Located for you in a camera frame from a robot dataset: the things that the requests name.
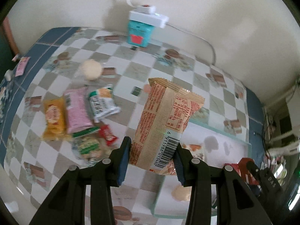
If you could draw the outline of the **red nice snack packet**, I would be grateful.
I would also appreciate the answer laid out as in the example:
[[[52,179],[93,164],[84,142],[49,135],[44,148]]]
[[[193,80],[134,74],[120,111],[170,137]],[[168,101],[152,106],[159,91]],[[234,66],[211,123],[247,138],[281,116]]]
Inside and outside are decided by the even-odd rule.
[[[248,162],[250,162],[249,167],[254,169],[252,172],[247,167]],[[255,161],[253,159],[243,157],[238,163],[225,163],[223,166],[232,167],[239,174],[242,180],[248,185],[259,185],[259,181],[257,181],[256,178],[253,176],[253,173],[255,175],[259,174],[259,168],[255,164]]]

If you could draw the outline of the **round cream bun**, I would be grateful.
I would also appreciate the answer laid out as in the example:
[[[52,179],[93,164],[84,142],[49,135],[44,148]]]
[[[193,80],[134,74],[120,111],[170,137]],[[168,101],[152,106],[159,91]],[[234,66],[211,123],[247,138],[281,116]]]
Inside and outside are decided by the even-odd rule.
[[[79,75],[86,80],[93,81],[98,79],[103,72],[103,67],[100,62],[93,59],[84,61],[79,67]]]
[[[190,201],[192,188],[191,187],[183,187],[181,185],[177,185],[174,190],[171,192],[172,197],[179,201],[185,202]]]

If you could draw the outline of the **clear green rice cracker packet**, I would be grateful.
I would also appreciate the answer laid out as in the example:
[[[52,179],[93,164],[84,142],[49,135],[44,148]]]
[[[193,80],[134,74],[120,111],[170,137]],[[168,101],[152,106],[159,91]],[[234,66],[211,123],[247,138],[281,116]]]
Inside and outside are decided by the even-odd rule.
[[[99,127],[90,127],[72,133],[72,151],[83,160],[85,166],[93,166],[105,156],[104,140],[100,137]]]

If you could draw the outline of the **white peach pastry packet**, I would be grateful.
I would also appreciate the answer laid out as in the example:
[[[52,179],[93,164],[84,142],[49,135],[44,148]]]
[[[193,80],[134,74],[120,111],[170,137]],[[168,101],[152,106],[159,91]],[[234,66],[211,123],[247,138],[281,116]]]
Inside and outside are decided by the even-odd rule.
[[[205,160],[205,151],[204,151],[204,148],[201,146],[201,145],[195,145],[195,144],[182,144],[181,145],[184,149],[188,149],[192,156],[194,158],[198,158],[202,161]]]

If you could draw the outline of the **yellow orange snack packet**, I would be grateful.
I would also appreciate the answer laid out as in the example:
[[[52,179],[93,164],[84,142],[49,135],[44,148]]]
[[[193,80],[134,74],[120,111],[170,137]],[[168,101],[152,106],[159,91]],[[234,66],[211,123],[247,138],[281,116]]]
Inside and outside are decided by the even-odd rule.
[[[63,97],[43,101],[46,128],[44,141],[70,140],[67,133],[66,108]]]

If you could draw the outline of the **pink snack packet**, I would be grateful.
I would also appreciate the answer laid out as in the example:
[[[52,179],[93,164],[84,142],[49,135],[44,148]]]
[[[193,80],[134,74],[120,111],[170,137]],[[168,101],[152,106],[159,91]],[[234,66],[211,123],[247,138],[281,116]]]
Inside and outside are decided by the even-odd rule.
[[[64,92],[67,113],[67,133],[73,134],[93,127],[86,110],[86,88],[69,89]]]

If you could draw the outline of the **green white walnut packet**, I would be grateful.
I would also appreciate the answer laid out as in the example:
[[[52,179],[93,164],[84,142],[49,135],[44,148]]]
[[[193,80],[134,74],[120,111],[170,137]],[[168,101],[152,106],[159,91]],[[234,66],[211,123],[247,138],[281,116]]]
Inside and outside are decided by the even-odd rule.
[[[94,122],[98,123],[103,118],[121,112],[121,108],[115,104],[113,98],[113,85],[109,84],[88,94],[88,102],[91,108]]]

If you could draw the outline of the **beige orange snack packet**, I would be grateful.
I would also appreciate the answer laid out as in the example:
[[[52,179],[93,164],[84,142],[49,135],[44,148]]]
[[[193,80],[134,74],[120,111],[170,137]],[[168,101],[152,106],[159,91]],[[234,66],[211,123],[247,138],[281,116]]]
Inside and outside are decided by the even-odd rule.
[[[160,175],[176,174],[173,155],[190,117],[205,99],[163,78],[150,78],[130,152],[130,164]]]

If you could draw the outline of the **teal shallow tray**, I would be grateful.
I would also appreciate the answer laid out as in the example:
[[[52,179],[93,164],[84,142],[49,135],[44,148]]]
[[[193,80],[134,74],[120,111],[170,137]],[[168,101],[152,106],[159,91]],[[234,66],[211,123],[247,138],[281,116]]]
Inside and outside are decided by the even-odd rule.
[[[174,152],[176,174],[166,176],[152,213],[158,218],[210,222],[216,183],[251,155],[251,144],[204,124],[189,123]]]

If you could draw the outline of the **white shelf furniture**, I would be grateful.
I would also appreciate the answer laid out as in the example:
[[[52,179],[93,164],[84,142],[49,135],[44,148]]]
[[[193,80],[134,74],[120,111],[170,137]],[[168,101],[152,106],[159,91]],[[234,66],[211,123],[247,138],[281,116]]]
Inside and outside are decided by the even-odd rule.
[[[284,155],[299,153],[299,78],[287,92],[264,106],[262,140],[265,167],[276,166]]]

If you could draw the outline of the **small red snack packet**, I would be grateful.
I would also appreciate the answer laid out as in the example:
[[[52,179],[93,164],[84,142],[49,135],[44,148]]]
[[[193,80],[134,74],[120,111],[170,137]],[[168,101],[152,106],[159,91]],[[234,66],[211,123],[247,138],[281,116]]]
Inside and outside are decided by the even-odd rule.
[[[118,139],[118,137],[112,133],[109,125],[106,124],[100,127],[99,135],[106,141],[107,146],[113,145]]]

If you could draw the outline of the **checkered tablecloth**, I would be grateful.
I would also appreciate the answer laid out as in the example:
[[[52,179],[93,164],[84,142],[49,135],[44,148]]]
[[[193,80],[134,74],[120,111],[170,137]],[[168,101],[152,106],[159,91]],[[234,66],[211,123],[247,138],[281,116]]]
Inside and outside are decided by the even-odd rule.
[[[157,58],[169,49],[168,44],[152,40],[144,49],[132,49],[124,36],[118,42],[99,40],[107,35],[107,31],[93,28],[53,28],[26,53],[29,62],[24,74],[14,80],[1,122],[1,164],[5,171],[1,176],[1,197],[14,210],[13,216],[20,224],[30,222],[66,168],[80,163],[71,151],[70,142],[41,140],[45,128],[43,112],[35,112],[26,104],[30,97],[60,97],[70,85],[74,71],[48,68],[64,52],[68,52],[72,68],[86,59],[94,59],[116,69],[116,75],[108,82],[115,87],[115,102],[121,112],[109,116],[106,123],[119,138],[134,135],[147,98],[143,87],[148,78],[160,77],[195,90],[205,98],[204,106],[210,117],[204,126],[217,129],[219,120],[230,117],[243,122],[243,134],[251,143],[249,152],[257,164],[262,162],[262,141],[258,134],[263,111],[252,91],[245,89],[245,100],[237,99],[233,93],[240,82],[230,76],[224,77],[225,89],[214,86],[204,78],[211,66],[186,52],[181,55],[190,64],[189,71],[162,65]]]

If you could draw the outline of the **wrapped round cream bun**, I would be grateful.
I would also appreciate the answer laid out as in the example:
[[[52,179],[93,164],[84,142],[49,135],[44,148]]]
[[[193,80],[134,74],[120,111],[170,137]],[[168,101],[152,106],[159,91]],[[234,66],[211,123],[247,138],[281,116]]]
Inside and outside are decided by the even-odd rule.
[[[93,59],[84,61],[79,67],[79,75],[86,80],[93,81],[98,79],[103,72],[103,67],[100,62]]]

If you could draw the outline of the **small pink candy packet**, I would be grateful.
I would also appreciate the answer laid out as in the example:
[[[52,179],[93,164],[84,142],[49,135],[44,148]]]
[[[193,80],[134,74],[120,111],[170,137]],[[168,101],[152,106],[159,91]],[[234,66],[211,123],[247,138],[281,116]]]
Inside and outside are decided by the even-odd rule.
[[[27,63],[29,62],[31,57],[21,57],[20,54],[15,55],[12,59],[14,62],[18,62],[15,76],[19,77],[24,74]]]

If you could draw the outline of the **teal toy box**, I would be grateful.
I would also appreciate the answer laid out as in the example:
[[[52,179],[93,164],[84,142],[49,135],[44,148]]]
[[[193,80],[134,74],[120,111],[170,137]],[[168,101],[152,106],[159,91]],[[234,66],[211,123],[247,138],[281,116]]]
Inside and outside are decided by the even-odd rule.
[[[134,46],[147,47],[153,30],[154,26],[152,25],[130,20],[128,22],[127,43]]]

